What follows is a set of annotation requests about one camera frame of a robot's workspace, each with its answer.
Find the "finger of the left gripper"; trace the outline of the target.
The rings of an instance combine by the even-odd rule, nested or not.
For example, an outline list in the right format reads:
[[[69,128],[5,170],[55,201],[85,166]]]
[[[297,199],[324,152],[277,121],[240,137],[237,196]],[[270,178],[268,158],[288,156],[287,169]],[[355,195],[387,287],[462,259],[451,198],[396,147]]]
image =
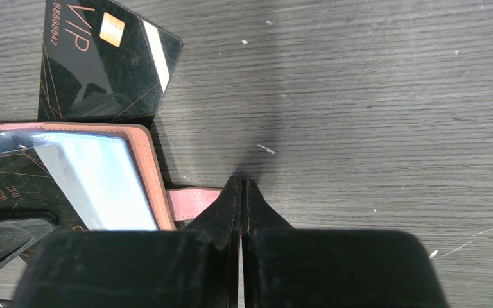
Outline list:
[[[46,211],[0,211],[0,269],[57,227]]]

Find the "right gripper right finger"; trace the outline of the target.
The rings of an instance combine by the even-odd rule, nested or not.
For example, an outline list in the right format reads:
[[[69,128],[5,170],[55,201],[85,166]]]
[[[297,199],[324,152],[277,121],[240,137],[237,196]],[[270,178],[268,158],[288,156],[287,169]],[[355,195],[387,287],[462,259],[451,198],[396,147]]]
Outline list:
[[[253,180],[241,200],[247,307],[447,307],[412,234],[301,229],[267,204]]]

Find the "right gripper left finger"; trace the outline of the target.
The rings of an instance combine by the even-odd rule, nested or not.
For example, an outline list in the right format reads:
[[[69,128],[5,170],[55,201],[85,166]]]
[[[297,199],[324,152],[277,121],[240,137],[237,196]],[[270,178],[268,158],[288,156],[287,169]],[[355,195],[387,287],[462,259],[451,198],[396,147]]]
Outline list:
[[[12,307],[236,307],[242,183],[179,231],[56,232]]]

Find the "brown leather card holder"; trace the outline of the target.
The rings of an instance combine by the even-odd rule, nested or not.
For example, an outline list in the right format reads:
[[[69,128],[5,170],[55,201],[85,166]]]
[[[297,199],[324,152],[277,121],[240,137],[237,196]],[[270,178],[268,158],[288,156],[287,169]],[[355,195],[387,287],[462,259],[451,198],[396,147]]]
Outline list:
[[[148,129],[142,125],[66,122],[0,124],[0,132],[27,129],[41,129],[48,132],[100,133],[124,137],[132,147],[134,161],[148,195],[151,211],[161,230],[175,230],[176,221],[194,219],[213,203],[221,192],[220,189],[206,187],[187,187],[167,191],[152,137]]]

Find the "black credit card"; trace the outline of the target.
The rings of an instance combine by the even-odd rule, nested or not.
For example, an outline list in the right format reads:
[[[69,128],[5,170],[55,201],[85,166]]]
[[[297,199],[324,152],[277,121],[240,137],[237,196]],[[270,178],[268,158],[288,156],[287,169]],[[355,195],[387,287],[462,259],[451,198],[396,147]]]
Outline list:
[[[37,119],[150,128],[182,48],[115,1],[47,1]]]

